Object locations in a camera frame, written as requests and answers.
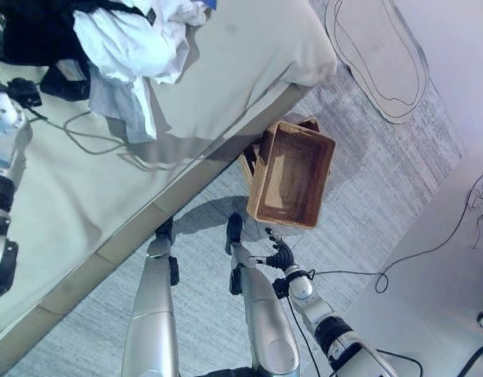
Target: brown basket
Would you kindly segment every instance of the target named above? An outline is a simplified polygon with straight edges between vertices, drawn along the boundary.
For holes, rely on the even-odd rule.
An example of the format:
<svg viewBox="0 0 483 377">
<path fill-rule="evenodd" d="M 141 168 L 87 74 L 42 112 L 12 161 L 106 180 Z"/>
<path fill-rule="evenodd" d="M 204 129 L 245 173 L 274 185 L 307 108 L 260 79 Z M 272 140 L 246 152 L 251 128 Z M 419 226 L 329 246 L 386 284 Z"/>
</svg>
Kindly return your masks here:
<svg viewBox="0 0 483 377">
<path fill-rule="evenodd" d="M 316 120 L 310 126 L 317 129 Z M 315 227 L 334 148 L 334 140 L 315 130 L 273 124 L 260 146 L 248 214 L 258 221 Z"/>
</svg>

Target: cable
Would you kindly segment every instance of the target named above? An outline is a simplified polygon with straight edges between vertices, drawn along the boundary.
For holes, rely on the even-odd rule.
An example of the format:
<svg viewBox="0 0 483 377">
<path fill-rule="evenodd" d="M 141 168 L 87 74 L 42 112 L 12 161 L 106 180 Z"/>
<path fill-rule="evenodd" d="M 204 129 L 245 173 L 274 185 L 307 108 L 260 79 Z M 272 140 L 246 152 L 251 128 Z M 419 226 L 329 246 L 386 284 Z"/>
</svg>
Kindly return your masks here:
<svg viewBox="0 0 483 377">
<path fill-rule="evenodd" d="M 32 114 L 34 114 L 36 116 L 36 118 L 34 118 L 33 120 L 30 121 L 30 123 L 33 123 L 33 122 L 37 122 L 39 120 L 42 120 L 44 123 L 50 125 L 51 127 L 54 127 L 54 128 L 56 128 L 58 130 L 61 130 L 61 131 L 65 132 L 65 134 L 68 136 L 68 138 L 75 145 L 77 145 L 83 152 L 87 153 L 88 155 L 92 155 L 92 156 L 104 155 L 106 153 L 114 152 L 115 150 L 117 150 L 119 148 L 127 147 L 128 146 L 127 143 L 124 143 L 122 141 L 118 141 L 118 140 L 113 139 L 111 137 L 105 137 L 105 136 L 93 135 L 93 134 L 85 134 L 83 132 L 78 132 L 78 131 L 74 131 L 74 130 L 69 130 L 68 129 L 68 124 L 74 122 L 77 119 L 82 118 L 85 115 L 88 115 L 90 112 L 83 112 L 83 113 L 80 113 L 78 115 L 72 116 L 70 119 L 68 119 L 64 123 L 63 127 L 61 127 L 61 126 L 58 126 L 57 124 L 54 124 L 51 121 L 49 121 L 49 119 L 46 116 L 44 116 L 43 114 L 41 114 L 40 112 L 37 112 L 36 110 L 34 110 L 32 108 L 26 108 L 26 109 L 29 112 L 31 112 Z M 91 137 L 93 139 L 110 141 L 112 143 L 116 143 L 116 146 L 113 147 L 113 148 L 106 149 L 104 151 L 99 151 L 99 152 L 91 151 L 88 148 L 86 148 L 84 145 L 82 145 L 77 139 L 75 139 L 75 137 L 73 135 L 84 136 L 84 137 Z M 138 170 L 144 171 L 146 173 L 153 172 L 153 171 L 157 171 L 157 170 L 169 170 L 169 169 L 164 168 L 164 167 L 147 167 L 147 166 L 145 166 L 145 164 L 143 162 L 141 162 L 137 158 L 137 156 L 135 154 L 133 154 L 130 150 L 127 150 L 127 153 L 126 154 L 122 154 L 121 153 L 121 154 L 118 154 L 117 156 L 120 159 L 122 159 L 123 161 L 125 161 L 126 163 L 129 163 L 130 165 L 136 167 Z"/>
<path fill-rule="evenodd" d="M 313 360 L 314 368 L 317 370 L 317 375 L 318 375 L 318 377 L 321 377 L 320 369 L 318 368 L 317 361 L 314 359 L 313 351 L 311 350 L 311 346 L 309 345 L 309 342 L 307 341 L 306 335 L 304 334 L 304 331 L 302 330 L 301 325 L 298 324 L 298 322 L 297 322 L 297 317 L 295 316 L 294 308 L 291 305 L 290 299 L 288 297 L 287 297 L 287 302 L 288 302 L 288 306 L 290 306 L 291 315 L 294 317 L 295 324 L 297 325 L 298 330 L 301 332 L 301 335 L 304 338 L 304 342 L 306 343 L 307 350 L 309 351 L 309 355 L 311 356 L 311 359 Z"/>
<path fill-rule="evenodd" d="M 480 222 L 481 222 L 481 220 L 483 221 L 483 183 L 482 183 L 481 189 L 477 189 L 476 186 L 478 185 L 478 183 L 482 179 L 483 179 L 483 173 L 471 186 L 471 189 L 467 194 L 467 200 L 464 204 L 463 211 L 461 212 L 461 215 L 459 216 L 459 220 L 456 222 L 456 226 L 452 229 L 452 231 L 450 232 L 448 237 L 445 238 L 445 240 L 443 242 L 439 243 L 436 247 L 432 247 L 429 250 L 420 251 L 419 253 L 408 255 L 407 257 L 399 258 L 396 261 L 391 262 L 383 271 L 380 271 L 380 272 L 377 272 L 377 273 L 366 273 L 366 272 L 361 272 L 361 271 L 348 271 L 348 270 L 320 271 L 320 272 L 317 273 L 314 269 L 311 269 L 309 271 L 309 275 L 311 276 L 311 279 L 314 278 L 315 276 L 325 275 L 325 274 L 329 274 L 329 273 L 348 273 L 348 274 L 352 274 L 352 275 L 365 275 L 365 276 L 376 275 L 376 276 L 379 276 L 379 277 L 375 282 L 375 293 L 382 294 L 382 293 L 386 292 L 386 290 L 388 289 L 388 286 L 390 285 L 390 278 L 386 274 L 389 270 L 391 270 L 395 265 L 397 265 L 401 262 L 407 261 L 408 259 L 416 258 L 416 257 L 419 257 L 421 255 L 433 253 L 435 251 L 440 250 L 456 234 L 459 227 L 463 223 L 463 219 L 464 219 L 464 216 L 465 216 L 467 210 L 482 210 L 482 214 L 477 220 L 477 239 L 475 240 L 475 243 L 474 243 L 474 248 L 476 248 L 477 245 L 478 245 L 478 242 L 481 238 Z M 474 198 L 473 201 L 470 201 L 472 194 L 476 195 L 476 197 Z M 384 287 L 379 287 L 381 280 L 385 281 Z"/>
<path fill-rule="evenodd" d="M 413 359 L 413 358 L 411 358 L 409 356 L 400 355 L 399 353 L 393 353 L 393 352 L 385 351 L 385 350 L 379 350 L 379 349 L 377 349 L 377 352 L 384 353 L 385 355 L 390 355 L 390 356 L 393 356 L 393 357 L 398 357 L 399 359 L 407 360 L 407 361 L 410 361 L 410 362 L 416 364 L 418 366 L 418 368 L 419 368 L 419 377 L 423 377 L 424 376 L 424 368 L 421 365 L 421 363 L 419 363 L 416 359 Z"/>
<path fill-rule="evenodd" d="M 49 121 L 49 119 L 44 116 L 43 114 L 41 114 L 40 112 L 37 112 L 36 110 L 32 109 L 32 108 L 26 108 L 29 112 L 31 112 L 33 115 L 35 115 L 38 119 L 44 121 L 44 123 L 58 129 L 58 130 L 62 130 L 65 132 L 65 134 L 68 136 L 68 138 L 70 140 L 72 140 L 72 142 L 74 142 L 80 149 L 82 149 L 85 153 L 89 154 L 89 155 L 93 155 L 93 156 L 98 156 L 98 155 L 104 155 L 106 153 L 110 153 L 110 152 L 114 152 L 116 149 L 119 149 L 119 148 L 122 148 L 122 147 L 126 147 L 126 143 L 122 142 L 122 141 L 119 141 L 119 140 L 116 140 L 116 139 L 113 139 L 111 137 L 105 137 L 105 136 L 100 136 L 100 135 L 93 135 L 93 134 L 85 134 L 83 132 L 78 132 L 78 131 L 74 131 L 74 130 L 69 130 L 68 129 L 68 125 L 73 123 L 74 121 L 82 118 L 83 116 L 85 115 L 88 115 L 90 114 L 90 112 L 82 112 L 78 115 L 75 115 L 75 116 L 72 116 L 70 119 L 68 119 L 63 126 L 58 126 L 54 123 L 52 123 L 51 121 Z M 75 139 L 75 137 L 73 135 L 77 135 L 77 136 L 84 136 L 84 137 L 91 137 L 93 139 L 99 139 L 99 140 L 106 140 L 106 141 L 110 141 L 112 143 L 116 143 L 116 146 L 115 147 L 112 147 L 112 148 L 109 148 L 109 149 L 106 149 L 104 151 L 91 151 L 89 150 L 88 148 L 86 148 L 84 145 L 82 145 L 79 141 L 77 141 L 77 139 Z"/>
<path fill-rule="evenodd" d="M 458 377 L 464 377 L 470 371 L 471 367 L 474 366 L 475 361 L 483 354 L 483 346 L 480 347 L 473 355 L 470 357 L 468 362 L 465 364 L 461 372 L 458 374 Z"/>
</svg>

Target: white cloth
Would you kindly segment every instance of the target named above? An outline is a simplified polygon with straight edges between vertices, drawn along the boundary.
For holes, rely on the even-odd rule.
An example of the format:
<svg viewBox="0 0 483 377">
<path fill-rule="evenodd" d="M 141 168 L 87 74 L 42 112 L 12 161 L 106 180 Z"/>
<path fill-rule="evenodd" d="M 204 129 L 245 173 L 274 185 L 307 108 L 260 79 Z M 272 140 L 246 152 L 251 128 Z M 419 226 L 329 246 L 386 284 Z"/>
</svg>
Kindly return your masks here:
<svg viewBox="0 0 483 377">
<path fill-rule="evenodd" d="M 74 12 L 74 30 L 82 48 L 97 66 L 91 79 L 90 111 L 126 122 L 130 143 L 157 137 L 143 77 L 175 83 L 188 56 L 186 24 L 206 22 L 202 2 L 189 0 L 120 0 L 145 17 L 97 9 Z"/>
</svg>

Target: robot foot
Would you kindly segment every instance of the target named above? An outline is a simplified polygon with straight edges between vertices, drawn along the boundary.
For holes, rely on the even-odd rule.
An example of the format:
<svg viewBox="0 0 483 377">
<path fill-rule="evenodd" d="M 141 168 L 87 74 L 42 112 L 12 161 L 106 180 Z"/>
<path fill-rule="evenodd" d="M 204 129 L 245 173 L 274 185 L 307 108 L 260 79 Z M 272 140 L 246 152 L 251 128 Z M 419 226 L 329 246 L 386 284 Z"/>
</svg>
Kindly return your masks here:
<svg viewBox="0 0 483 377">
<path fill-rule="evenodd" d="M 225 241 L 225 252 L 231 255 L 231 244 L 241 242 L 241 231 L 243 231 L 243 219 L 237 212 L 231 214 L 225 231 L 227 240 Z"/>
</svg>

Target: gray rug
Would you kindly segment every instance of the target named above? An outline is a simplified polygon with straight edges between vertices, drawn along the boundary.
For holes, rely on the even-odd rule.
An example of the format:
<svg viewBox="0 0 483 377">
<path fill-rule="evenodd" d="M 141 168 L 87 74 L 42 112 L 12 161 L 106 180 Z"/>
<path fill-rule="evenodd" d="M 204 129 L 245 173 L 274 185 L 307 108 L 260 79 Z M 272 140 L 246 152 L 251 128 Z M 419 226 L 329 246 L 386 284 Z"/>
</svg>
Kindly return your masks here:
<svg viewBox="0 0 483 377">
<path fill-rule="evenodd" d="M 307 115 L 316 116 L 321 131 L 337 141 L 319 225 L 311 231 L 277 228 L 306 269 L 376 271 L 463 154 L 445 106 L 431 86 L 409 124 L 389 124 L 341 65 L 335 77 L 314 88 L 287 117 Z M 246 219 L 245 246 L 255 254 L 271 252 L 265 225 L 243 212 L 247 193 L 241 170 L 233 164 L 175 216 L 173 253 L 181 282 L 173 296 L 185 377 L 251 364 L 243 299 L 229 294 L 229 258 L 223 251 L 225 223 L 237 210 Z M 145 248 L 84 299 L 8 376 L 118 375 Z M 321 295 L 344 311 L 369 278 L 326 275 L 315 281 Z M 295 337 L 303 370 L 309 355 L 297 331 Z"/>
</svg>

